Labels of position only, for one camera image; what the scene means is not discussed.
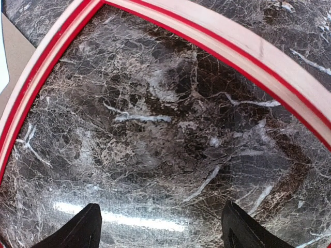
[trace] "beige wall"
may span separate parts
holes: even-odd
[[[31,43],[3,14],[2,20],[10,81],[0,94],[0,116],[25,65],[35,51]]]

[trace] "marble table top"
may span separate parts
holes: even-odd
[[[331,90],[331,2],[198,0]],[[69,0],[7,0],[37,46]],[[176,35],[103,7],[54,67],[0,188],[0,235],[30,247],[88,203],[104,247],[223,247],[232,200],[294,247],[331,240],[331,154],[292,114]]]

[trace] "black object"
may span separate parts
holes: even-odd
[[[98,248],[101,220],[99,205],[88,204],[60,230],[31,248]],[[223,209],[222,229],[225,248],[294,248],[231,201]]]
[[[101,234],[98,204],[88,204],[61,229],[31,248],[98,248]]]
[[[223,209],[222,229],[225,248],[294,248],[269,233],[231,201]]]

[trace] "marble floor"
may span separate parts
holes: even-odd
[[[331,3],[198,0],[331,90]],[[69,0],[7,0],[37,46]],[[55,66],[0,188],[0,235],[30,247],[88,203],[101,248],[223,247],[235,201],[297,248],[331,240],[331,154],[278,102],[170,32],[103,7]]]

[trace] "curved wooden edge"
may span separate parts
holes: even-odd
[[[253,32],[188,0],[74,0],[33,54],[0,119],[0,182],[39,90],[66,48],[103,4],[156,23],[213,54],[280,101],[331,150],[331,94]]]

